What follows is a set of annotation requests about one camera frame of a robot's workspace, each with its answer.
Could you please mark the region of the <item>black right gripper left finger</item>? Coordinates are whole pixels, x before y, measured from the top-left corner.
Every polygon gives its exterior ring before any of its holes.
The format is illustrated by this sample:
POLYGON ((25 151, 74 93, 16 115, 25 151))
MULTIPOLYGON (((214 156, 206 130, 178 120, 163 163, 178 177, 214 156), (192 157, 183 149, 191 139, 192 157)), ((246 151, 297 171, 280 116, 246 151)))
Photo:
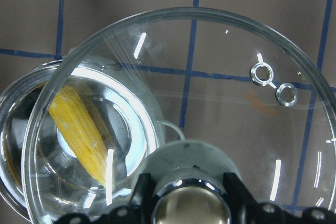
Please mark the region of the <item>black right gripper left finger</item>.
POLYGON ((130 199, 131 207, 136 211, 149 208, 154 187, 155 182, 152 179, 151 173, 140 174, 130 199))

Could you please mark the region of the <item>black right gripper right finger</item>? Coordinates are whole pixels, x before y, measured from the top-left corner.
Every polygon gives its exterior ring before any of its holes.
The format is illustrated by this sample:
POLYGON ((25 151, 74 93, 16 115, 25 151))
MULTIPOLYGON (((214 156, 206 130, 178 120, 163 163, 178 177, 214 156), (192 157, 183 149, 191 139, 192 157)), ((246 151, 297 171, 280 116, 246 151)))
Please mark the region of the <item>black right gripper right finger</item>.
POLYGON ((226 190, 226 198, 230 208, 247 208, 257 205, 257 201, 250 191, 235 173, 223 174, 223 186, 226 190))

